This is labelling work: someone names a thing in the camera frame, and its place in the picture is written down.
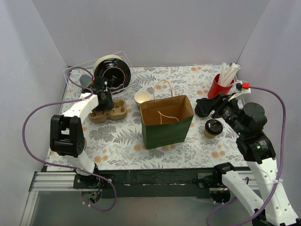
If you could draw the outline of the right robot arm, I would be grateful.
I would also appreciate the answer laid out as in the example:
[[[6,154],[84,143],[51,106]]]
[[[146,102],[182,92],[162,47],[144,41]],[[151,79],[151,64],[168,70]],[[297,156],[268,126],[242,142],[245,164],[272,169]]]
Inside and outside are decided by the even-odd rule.
[[[238,135],[238,150],[252,171],[261,194],[257,195],[230,163],[214,167],[213,183],[229,188],[248,211],[252,221],[257,220],[260,225],[299,226],[301,219],[285,193],[275,150],[262,131],[267,123],[264,108],[253,102],[239,108],[234,94],[218,94],[212,99],[198,99],[196,103],[198,116],[222,118]]]

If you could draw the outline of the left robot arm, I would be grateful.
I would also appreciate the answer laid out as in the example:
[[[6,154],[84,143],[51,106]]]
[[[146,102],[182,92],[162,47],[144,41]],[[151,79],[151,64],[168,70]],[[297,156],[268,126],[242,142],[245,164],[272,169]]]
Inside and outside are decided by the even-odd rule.
[[[94,78],[91,86],[93,94],[90,91],[81,94],[82,101],[75,103],[62,115],[54,115],[50,121],[50,149],[66,158],[89,188],[96,188],[101,180],[94,173],[98,168],[84,151],[82,122],[93,111],[98,113],[113,108],[111,87],[111,80]]]

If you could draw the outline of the green paper bag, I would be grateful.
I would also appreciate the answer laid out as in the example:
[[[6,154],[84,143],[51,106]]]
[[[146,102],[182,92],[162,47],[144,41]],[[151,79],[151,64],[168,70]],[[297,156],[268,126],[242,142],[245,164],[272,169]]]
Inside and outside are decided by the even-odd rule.
[[[184,142],[194,112],[186,95],[146,101],[140,105],[142,136],[146,149]]]

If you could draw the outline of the single paper cup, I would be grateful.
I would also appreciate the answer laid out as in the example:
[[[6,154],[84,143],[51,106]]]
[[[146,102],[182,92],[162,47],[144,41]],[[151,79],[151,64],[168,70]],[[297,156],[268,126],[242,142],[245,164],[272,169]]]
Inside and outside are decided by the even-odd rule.
[[[211,119],[205,123],[204,135],[208,139],[213,139],[223,131],[223,125],[220,121]]]

